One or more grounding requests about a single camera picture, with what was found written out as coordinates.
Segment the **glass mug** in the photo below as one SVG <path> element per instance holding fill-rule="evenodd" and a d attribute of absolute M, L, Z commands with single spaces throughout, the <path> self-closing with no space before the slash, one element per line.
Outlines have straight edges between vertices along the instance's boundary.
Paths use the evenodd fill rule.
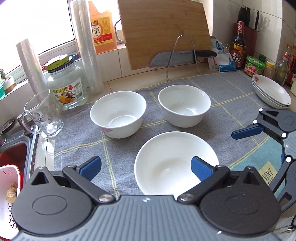
<path fill-rule="evenodd" d="M 48 137 L 54 137 L 60 133 L 64 126 L 56 101 L 50 90 L 44 90 L 34 95 L 26 103 L 24 110 L 22 124 L 32 134 L 44 132 Z M 26 115 L 39 127 L 38 131 L 32 130 L 28 126 L 27 121 L 24 119 Z"/>

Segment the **glass handle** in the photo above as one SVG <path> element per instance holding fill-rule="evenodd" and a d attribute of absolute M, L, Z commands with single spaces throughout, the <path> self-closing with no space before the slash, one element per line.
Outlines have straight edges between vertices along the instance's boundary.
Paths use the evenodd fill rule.
<path fill-rule="evenodd" d="M 26 121 L 24 120 L 24 118 L 25 118 L 26 115 L 28 115 L 26 112 L 24 112 L 24 113 L 22 114 L 22 124 L 23 124 L 24 128 L 25 128 L 28 132 L 30 132 L 30 133 L 32 133 L 32 134 L 34 134 L 34 135 L 39 135 L 39 134 L 41 133 L 41 129 L 39 129 L 38 131 L 35 131 L 35 130 L 31 130 L 31 128 L 30 128 L 29 126 L 27 126 L 27 123 L 26 123 Z"/>

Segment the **potted plant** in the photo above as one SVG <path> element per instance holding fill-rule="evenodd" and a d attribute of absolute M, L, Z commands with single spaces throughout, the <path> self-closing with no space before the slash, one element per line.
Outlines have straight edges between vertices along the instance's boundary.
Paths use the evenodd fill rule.
<path fill-rule="evenodd" d="M 6 94 L 8 94 L 14 87 L 16 87 L 15 80 L 12 76 L 6 76 L 3 69 L 0 69 L 0 76 L 2 79 L 2 86 Z"/>

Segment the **sink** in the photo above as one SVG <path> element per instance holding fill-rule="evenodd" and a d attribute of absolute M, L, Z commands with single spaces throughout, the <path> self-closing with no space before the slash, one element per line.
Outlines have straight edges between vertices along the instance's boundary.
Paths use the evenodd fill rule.
<path fill-rule="evenodd" d="M 34 171 L 38 136 L 25 132 L 21 126 L 16 126 L 4 137 L 7 142 L 0 147 L 0 167 L 7 164 L 16 165 L 24 176 L 25 185 Z"/>

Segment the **window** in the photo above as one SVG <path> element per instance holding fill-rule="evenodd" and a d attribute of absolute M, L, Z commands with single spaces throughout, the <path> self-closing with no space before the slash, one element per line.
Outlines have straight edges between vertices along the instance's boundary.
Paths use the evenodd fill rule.
<path fill-rule="evenodd" d="M 68 7 L 70 1 L 4 0 L 0 5 L 0 69 L 8 73 L 21 64 L 16 44 L 26 38 L 39 55 L 66 42 L 74 42 Z M 117 0 L 93 1 L 96 6 L 107 2 L 113 23 L 119 20 Z"/>

